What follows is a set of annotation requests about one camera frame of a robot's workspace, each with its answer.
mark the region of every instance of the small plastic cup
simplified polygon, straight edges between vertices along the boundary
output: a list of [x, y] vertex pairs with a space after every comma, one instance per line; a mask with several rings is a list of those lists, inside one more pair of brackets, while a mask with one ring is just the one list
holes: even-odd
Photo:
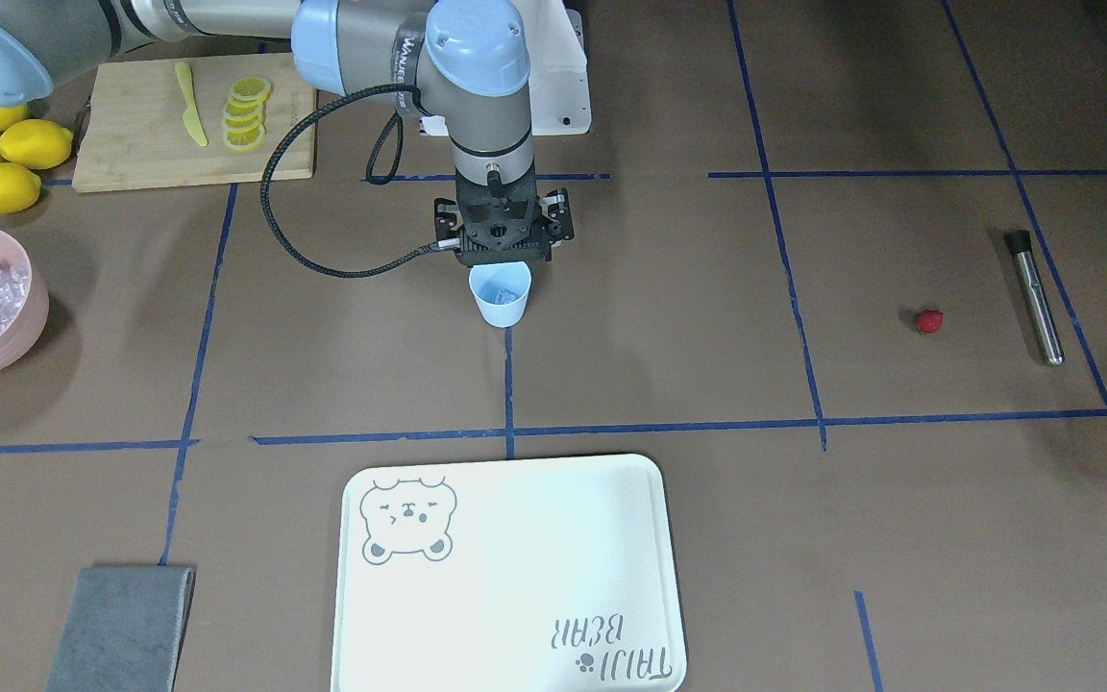
[[469, 288], [480, 317], [493, 327], [506, 329], [524, 317], [532, 272], [524, 262], [477, 265], [469, 270]]

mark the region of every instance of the pile of lemons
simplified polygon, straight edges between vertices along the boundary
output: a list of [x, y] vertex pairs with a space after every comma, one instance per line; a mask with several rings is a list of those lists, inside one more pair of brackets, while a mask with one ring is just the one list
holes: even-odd
[[244, 76], [229, 87], [220, 130], [225, 146], [234, 152], [250, 152], [263, 143], [267, 99], [272, 95], [272, 82], [263, 76]]
[[40, 177], [34, 172], [71, 157], [71, 131], [30, 115], [28, 104], [0, 109], [0, 215], [35, 205]]

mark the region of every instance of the wooden cutting board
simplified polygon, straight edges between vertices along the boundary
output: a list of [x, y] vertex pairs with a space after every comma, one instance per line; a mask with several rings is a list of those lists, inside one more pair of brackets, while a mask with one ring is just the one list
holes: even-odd
[[[207, 146], [182, 126], [186, 109], [173, 65], [177, 61], [107, 62], [92, 86], [87, 133], [75, 158], [71, 187], [76, 193], [184, 185], [258, 183], [282, 136], [315, 109], [315, 87], [293, 66], [290, 53], [187, 58], [194, 74], [194, 101]], [[229, 87], [244, 76], [272, 80], [263, 143], [234, 152], [221, 143], [220, 118]], [[313, 136], [309, 127], [289, 146], [273, 178], [313, 175]]]

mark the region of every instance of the yellow knife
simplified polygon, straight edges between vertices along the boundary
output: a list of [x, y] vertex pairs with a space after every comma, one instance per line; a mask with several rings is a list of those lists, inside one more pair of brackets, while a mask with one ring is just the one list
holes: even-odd
[[185, 124], [194, 143], [207, 146], [208, 136], [203, 133], [199, 110], [194, 106], [194, 80], [190, 76], [190, 65], [186, 61], [178, 61], [176, 65], [173, 65], [173, 71], [177, 73], [177, 84], [182, 87], [182, 97], [186, 99], [186, 110], [182, 111], [182, 124]]

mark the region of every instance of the gray cloth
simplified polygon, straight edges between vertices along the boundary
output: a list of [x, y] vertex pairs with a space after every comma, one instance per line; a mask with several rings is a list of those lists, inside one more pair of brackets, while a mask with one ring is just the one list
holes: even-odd
[[194, 570], [80, 570], [45, 692], [172, 692]]

